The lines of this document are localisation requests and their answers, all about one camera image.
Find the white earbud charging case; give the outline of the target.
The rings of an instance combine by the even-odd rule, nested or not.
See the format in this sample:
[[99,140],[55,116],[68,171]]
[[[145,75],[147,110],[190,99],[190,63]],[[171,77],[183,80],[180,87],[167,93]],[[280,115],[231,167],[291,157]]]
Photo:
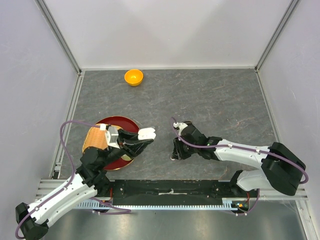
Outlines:
[[137,139],[139,141],[154,140],[156,136],[156,130],[153,127],[146,127],[139,129]]

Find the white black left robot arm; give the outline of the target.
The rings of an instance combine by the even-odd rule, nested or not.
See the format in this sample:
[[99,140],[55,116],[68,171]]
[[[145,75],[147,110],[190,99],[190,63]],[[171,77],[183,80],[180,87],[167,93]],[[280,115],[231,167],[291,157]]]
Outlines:
[[114,125],[98,130],[104,144],[90,143],[84,149],[81,165],[60,186],[41,199],[15,208],[19,240],[40,240],[49,227],[73,207],[91,197],[104,197],[110,191],[105,167],[122,157],[136,158],[156,138],[152,127],[129,132]]

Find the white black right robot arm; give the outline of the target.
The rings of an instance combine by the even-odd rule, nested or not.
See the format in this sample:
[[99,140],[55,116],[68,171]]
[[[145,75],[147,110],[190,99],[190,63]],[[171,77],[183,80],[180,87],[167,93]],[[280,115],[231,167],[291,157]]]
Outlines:
[[309,179],[306,165],[280,142],[251,146],[221,137],[207,137],[190,121],[175,121],[171,126],[176,134],[171,159],[185,160],[198,155],[206,160],[235,162],[253,168],[238,170],[231,178],[229,191],[235,197],[255,189],[274,189],[294,196],[299,185]]

